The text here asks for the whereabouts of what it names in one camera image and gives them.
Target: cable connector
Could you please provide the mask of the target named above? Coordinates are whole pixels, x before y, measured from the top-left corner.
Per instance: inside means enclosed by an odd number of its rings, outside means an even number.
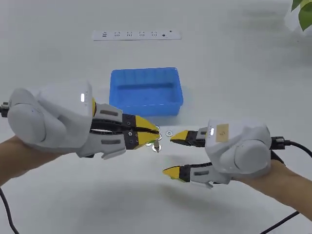
[[[9,112],[9,103],[8,102],[4,102],[1,107],[0,107],[0,113],[1,113],[1,116],[4,117],[4,118],[7,118],[8,117],[8,112]]]
[[[271,137],[271,150],[285,150],[285,139],[282,136],[273,136]]]

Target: robotic hand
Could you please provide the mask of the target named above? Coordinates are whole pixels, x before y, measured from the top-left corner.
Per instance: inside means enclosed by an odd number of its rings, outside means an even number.
[[[88,82],[48,86],[33,95],[16,89],[0,108],[23,142],[41,151],[108,159],[159,138],[158,128],[140,116],[98,104]]]
[[[171,142],[205,147],[211,162],[163,170],[171,179],[204,185],[228,184],[236,178],[254,178],[269,172],[271,159],[284,163],[271,149],[285,149],[282,137],[271,137],[265,124],[256,121],[210,120],[198,131],[185,130]]]

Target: screw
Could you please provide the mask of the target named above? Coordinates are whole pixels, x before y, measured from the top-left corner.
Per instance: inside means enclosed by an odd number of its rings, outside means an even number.
[[[172,137],[173,136],[172,131],[171,130],[166,131],[166,136]]]
[[[153,150],[154,152],[157,152],[157,153],[159,153],[159,151],[161,150],[161,146],[160,146],[158,140],[156,140],[156,141],[154,142],[154,144],[153,144],[153,146],[152,146],[152,150]]]

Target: white led light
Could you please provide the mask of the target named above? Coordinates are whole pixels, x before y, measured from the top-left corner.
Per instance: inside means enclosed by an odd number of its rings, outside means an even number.
[[[80,101],[84,102],[84,94],[81,94]]]

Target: white table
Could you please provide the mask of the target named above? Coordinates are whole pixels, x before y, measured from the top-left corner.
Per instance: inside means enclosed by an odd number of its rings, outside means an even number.
[[[178,117],[151,118],[162,131],[205,126],[209,117],[256,117],[273,136],[312,148],[312,40],[283,24],[290,0],[3,0],[0,100],[16,87],[89,79],[108,100],[114,69],[177,67]],[[93,30],[177,29],[182,40],[93,42]],[[0,140],[12,135],[0,120]],[[21,234],[257,234],[293,210],[239,183],[213,190],[168,179],[161,170],[202,162],[199,149],[170,145],[107,161],[64,156],[3,186]],[[279,152],[312,179],[300,150]],[[0,232],[10,229],[0,206]],[[275,233],[311,233],[303,216]]]

